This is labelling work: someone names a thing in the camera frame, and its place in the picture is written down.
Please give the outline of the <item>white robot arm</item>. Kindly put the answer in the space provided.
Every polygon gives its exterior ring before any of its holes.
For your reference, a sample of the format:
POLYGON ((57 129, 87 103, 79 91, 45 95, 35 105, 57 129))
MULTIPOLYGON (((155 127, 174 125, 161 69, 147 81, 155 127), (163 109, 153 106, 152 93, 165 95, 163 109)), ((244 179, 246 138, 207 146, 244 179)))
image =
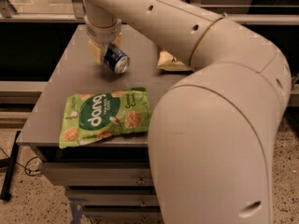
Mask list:
POLYGON ((273 224, 272 162, 291 93, 276 45, 179 0, 84 0, 192 68, 151 116, 149 163, 164 224, 273 224))

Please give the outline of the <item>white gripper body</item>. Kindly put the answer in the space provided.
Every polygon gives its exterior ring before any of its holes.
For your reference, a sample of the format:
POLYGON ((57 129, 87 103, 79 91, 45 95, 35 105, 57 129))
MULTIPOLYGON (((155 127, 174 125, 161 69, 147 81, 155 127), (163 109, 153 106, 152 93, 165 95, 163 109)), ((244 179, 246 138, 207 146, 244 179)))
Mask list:
POLYGON ((121 32, 121 20, 107 27, 92 24, 87 17, 84 18, 87 34, 97 44, 109 44, 113 42, 121 32))

